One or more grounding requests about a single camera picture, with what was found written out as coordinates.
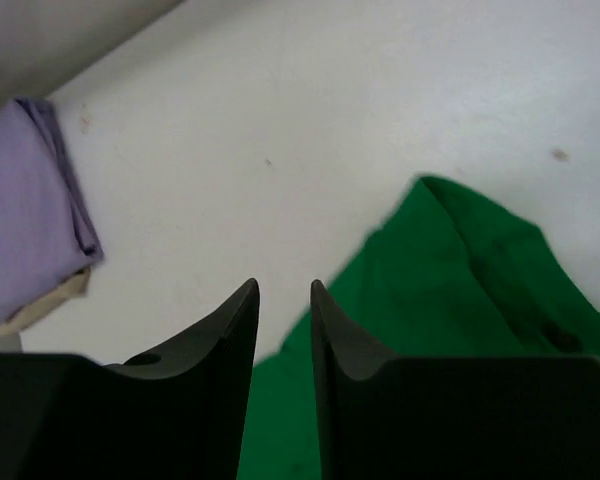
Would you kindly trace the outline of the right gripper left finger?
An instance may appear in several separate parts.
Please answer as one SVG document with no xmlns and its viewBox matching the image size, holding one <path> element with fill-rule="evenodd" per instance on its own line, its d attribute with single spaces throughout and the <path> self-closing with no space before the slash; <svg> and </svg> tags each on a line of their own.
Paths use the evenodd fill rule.
<svg viewBox="0 0 600 480">
<path fill-rule="evenodd" d="M 233 479 L 259 321 L 255 280 L 121 364 L 0 353 L 0 479 Z"/>
</svg>

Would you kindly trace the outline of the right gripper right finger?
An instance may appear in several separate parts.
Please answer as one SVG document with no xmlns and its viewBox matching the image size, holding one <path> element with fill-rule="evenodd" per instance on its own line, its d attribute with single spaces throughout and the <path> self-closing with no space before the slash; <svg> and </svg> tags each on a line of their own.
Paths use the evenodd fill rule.
<svg viewBox="0 0 600 480">
<path fill-rule="evenodd" d="M 600 359 L 549 324 L 562 356 L 391 350 L 311 286 L 326 479 L 600 479 Z"/>
</svg>

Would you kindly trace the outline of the green t shirt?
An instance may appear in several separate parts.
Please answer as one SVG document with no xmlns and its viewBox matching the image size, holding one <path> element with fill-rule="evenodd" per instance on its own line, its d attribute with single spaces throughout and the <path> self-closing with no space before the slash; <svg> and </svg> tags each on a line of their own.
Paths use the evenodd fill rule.
<svg viewBox="0 0 600 480">
<path fill-rule="evenodd" d="M 600 313 L 541 230 L 480 193 L 422 176 L 330 285 L 354 321 L 415 356 L 542 355 L 572 334 L 600 358 Z M 320 477 L 309 316 L 253 371 L 238 475 Z"/>
</svg>

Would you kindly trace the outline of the beige t shirt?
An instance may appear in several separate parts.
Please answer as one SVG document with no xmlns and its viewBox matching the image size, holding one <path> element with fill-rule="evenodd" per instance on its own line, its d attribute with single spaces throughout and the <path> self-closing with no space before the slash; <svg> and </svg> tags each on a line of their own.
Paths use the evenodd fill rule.
<svg viewBox="0 0 600 480">
<path fill-rule="evenodd" d="M 84 296 L 90 276 L 90 267 L 82 269 L 67 278 L 54 290 L 16 311 L 0 324 L 0 337 L 19 334 L 47 317 L 67 301 Z"/>
</svg>

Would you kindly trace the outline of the purple t shirt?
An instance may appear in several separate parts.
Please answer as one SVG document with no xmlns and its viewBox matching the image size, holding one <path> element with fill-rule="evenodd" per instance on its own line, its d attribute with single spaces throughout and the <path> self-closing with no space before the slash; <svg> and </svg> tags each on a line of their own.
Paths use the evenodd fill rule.
<svg viewBox="0 0 600 480">
<path fill-rule="evenodd" d="M 0 325 L 104 257 L 52 104 L 0 110 Z"/>
</svg>

